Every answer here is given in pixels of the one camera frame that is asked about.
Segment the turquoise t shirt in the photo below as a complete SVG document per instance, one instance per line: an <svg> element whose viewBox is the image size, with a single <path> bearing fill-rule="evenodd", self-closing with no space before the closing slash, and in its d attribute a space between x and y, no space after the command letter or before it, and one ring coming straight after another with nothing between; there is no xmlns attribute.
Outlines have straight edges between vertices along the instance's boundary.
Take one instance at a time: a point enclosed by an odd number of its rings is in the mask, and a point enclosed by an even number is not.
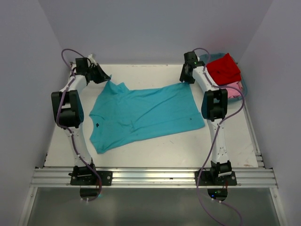
<svg viewBox="0 0 301 226"><path fill-rule="evenodd" d="M205 122L190 85L129 90L109 81L89 114L98 154L132 142L201 129Z"/></svg>

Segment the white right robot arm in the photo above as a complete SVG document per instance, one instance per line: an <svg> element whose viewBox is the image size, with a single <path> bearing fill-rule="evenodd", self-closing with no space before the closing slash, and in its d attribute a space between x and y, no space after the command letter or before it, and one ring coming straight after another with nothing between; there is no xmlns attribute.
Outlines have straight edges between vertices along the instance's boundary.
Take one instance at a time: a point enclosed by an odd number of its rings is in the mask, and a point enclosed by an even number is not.
<svg viewBox="0 0 301 226"><path fill-rule="evenodd" d="M195 172L196 185L221 185L232 174L223 122L228 110L227 90L217 86L205 68L205 63L200 61L194 51L184 53L180 81L188 84L196 82L201 87L203 91L201 114L207 120L212 142L205 160L205 162L210 161L211 167L205 170L202 166Z"/></svg>

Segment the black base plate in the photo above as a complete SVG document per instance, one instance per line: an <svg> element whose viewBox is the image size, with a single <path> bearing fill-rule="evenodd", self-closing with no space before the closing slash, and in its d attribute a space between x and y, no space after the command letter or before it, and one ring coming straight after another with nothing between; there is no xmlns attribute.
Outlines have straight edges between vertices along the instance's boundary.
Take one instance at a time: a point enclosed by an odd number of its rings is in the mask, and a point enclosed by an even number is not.
<svg viewBox="0 0 301 226"><path fill-rule="evenodd" d="M110 186L112 183L113 172L112 171L97 171L101 184L103 186ZM79 176L71 176L70 185L72 186L97 186L99 185L99 178L94 174L85 174Z"/></svg>
<svg viewBox="0 0 301 226"><path fill-rule="evenodd" d="M234 171L232 171L230 175L214 178L209 171L203 170L199 181L199 171L195 171L194 174L196 185L199 186L236 186L238 184Z"/></svg>

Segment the red t shirt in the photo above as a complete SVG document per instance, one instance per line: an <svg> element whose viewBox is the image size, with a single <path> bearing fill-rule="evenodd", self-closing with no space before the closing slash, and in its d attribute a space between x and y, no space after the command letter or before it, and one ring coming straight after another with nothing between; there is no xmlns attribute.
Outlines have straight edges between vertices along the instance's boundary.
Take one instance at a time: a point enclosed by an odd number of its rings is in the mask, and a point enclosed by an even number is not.
<svg viewBox="0 0 301 226"><path fill-rule="evenodd" d="M241 81L241 71L229 53L208 63L206 67L218 86Z"/></svg>

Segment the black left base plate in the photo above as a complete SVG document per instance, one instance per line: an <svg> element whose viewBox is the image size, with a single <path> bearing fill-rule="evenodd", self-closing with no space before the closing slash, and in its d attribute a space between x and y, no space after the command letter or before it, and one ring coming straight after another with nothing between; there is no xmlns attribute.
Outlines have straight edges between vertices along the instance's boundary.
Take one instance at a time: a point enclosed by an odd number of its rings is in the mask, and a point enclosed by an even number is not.
<svg viewBox="0 0 301 226"><path fill-rule="evenodd" d="M110 186L112 183L113 172L112 171L97 171L101 184L103 186ZM97 186L99 185L99 178L94 174L85 174L79 176L71 176L70 185L72 186Z"/></svg>

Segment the pink t shirt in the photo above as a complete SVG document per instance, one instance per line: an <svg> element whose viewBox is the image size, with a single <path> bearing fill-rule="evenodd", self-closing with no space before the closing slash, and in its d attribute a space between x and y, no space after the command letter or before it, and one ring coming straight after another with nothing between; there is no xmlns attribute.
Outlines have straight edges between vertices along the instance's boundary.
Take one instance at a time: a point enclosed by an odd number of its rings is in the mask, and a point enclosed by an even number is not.
<svg viewBox="0 0 301 226"><path fill-rule="evenodd" d="M241 81L236 81L236 82L227 84L226 86L223 86L223 88L227 90L228 99L240 98L241 94L238 91L238 89L241 92L243 91L243 86L242 86Z"/></svg>

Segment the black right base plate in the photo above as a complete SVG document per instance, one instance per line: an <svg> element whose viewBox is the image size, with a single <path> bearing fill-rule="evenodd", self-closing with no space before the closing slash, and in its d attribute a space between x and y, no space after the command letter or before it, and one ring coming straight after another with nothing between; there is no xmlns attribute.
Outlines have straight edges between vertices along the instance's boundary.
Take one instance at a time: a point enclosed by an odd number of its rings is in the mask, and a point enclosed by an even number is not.
<svg viewBox="0 0 301 226"><path fill-rule="evenodd" d="M236 186L238 184L234 171L232 171L230 175L214 178L209 171L203 170L199 181L199 171L195 171L194 174L196 185L199 186Z"/></svg>

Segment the aluminium mounting rail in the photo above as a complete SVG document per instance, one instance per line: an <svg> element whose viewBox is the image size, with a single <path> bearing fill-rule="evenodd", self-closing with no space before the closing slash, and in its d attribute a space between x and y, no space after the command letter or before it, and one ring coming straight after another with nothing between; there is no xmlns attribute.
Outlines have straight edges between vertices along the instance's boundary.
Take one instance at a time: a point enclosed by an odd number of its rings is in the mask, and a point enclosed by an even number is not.
<svg viewBox="0 0 301 226"><path fill-rule="evenodd" d="M35 169L31 187L67 187L71 185L73 161L50 152L43 168ZM167 150L165 153L112 151L93 156L99 170L110 171L114 188L194 188L195 171L204 163L207 152ZM232 180L238 188L275 188L273 170L266 169L257 152L239 152L230 156L235 172Z"/></svg>

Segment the teal plastic basket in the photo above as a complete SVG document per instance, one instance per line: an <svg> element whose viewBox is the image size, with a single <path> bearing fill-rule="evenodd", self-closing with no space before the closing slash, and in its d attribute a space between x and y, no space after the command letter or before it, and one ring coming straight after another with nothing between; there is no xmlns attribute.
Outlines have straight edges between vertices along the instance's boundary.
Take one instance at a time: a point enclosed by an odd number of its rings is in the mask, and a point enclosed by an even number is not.
<svg viewBox="0 0 301 226"><path fill-rule="evenodd" d="M204 63L206 63L206 65L208 64L208 63L210 63L210 62L212 62L212 61L214 61L214 60L217 60L217 59L219 59L219 58L222 58L223 56L225 55L225 53L216 53L216 54L210 54L210 55L208 55L208 54L202 54L202 55L200 55L199 56L199 59L201 60L201 61L203 61ZM242 86L243 86L243 91L241 92L239 89L238 89L238 91L240 92L240 94L241 95L246 95L247 94L247 88L246 88L246 86L245 86L245 82L244 82L244 80L243 80L243 78L242 78L242 75L241 75L241 83L242 83ZM240 98L235 98L235 99L228 99L228 101L231 103L231 102L236 102L236 101L239 101L239 100L241 100L242 99L242 97L240 97Z"/></svg>

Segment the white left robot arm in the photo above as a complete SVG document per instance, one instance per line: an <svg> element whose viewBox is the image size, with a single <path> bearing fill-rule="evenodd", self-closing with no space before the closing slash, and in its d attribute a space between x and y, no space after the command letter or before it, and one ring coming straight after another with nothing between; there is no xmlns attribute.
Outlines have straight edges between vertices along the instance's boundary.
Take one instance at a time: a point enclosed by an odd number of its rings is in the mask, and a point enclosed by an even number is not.
<svg viewBox="0 0 301 226"><path fill-rule="evenodd" d="M73 149L74 168L70 174L72 180L75 180L75 184L85 182L92 185L100 176L84 139L84 111L79 95L90 82L99 84L111 78L95 61L93 55L75 59L75 65L71 64L70 67L71 75L67 84L60 91L51 94L54 120L57 126L65 131Z"/></svg>

